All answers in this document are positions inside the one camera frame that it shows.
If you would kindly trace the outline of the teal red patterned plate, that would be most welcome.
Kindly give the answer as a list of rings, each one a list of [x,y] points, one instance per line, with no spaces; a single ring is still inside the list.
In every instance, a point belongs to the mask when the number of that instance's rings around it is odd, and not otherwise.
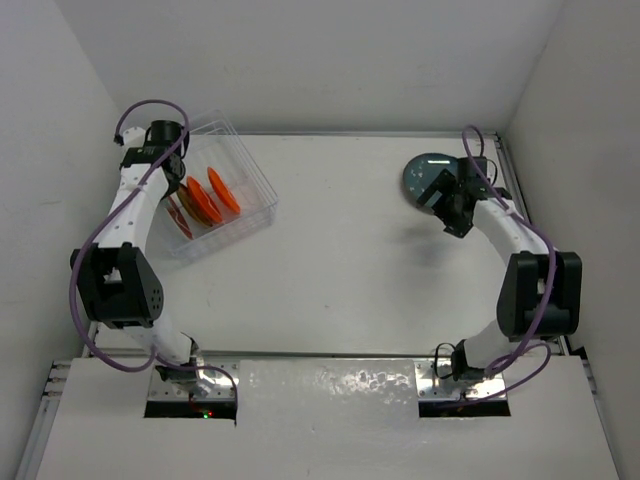
[[[406,199],[418,210],[440,218],[458,183],[458,159],[423,153],[409,161],[401,175]]]

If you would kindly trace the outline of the yellow patterned plate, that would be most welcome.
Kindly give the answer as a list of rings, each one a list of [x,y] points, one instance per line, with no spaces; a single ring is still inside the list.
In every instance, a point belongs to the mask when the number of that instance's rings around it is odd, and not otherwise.
[[[209,218],[193,202],[188,188],[184,184],[181,184],[178,187],[176,194],[184,210],[195,222],[197,222],[203,228],[211,228],[213,226]]]

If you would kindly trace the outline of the orange plate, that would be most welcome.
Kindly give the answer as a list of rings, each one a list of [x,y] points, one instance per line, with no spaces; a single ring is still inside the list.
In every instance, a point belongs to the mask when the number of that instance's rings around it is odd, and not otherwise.
[[[192,176],[187,177],[187,189],[194,205],[212,223],[220,224],[223,217],[212,197],[204,187]]]
[[[234,215],[240,215],[242,212],[241,207],[220,174],[214,168],[208,167],[207,177],[214,193],[222,204]]]

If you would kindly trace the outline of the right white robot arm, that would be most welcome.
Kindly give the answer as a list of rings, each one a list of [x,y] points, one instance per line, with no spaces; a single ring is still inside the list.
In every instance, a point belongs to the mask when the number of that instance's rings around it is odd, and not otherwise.
[[[580,256],[544,242],[519,215],[508,190],[487,179],[490,162],[484,156],[468,160],[425,153],[402,173],[404,190],[417,208],[429,210],[456,238],[480,231],[506,266],[494,320],[453,348],[449,375],[454,380],[493,376],[531,341],[571,335],[579,325]]]

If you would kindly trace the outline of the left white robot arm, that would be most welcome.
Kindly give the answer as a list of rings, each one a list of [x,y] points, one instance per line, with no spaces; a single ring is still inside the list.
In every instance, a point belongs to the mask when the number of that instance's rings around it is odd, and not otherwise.
[[[72,253],[69,300],[74,316],[128,334],[152,361],[183,368],[192,339],[175,329],[165,293],[145,249],[158,207],[186,174],[188,128],[155,120],[141,131],[118,132],[124,148],[119,186],[107,217]]]

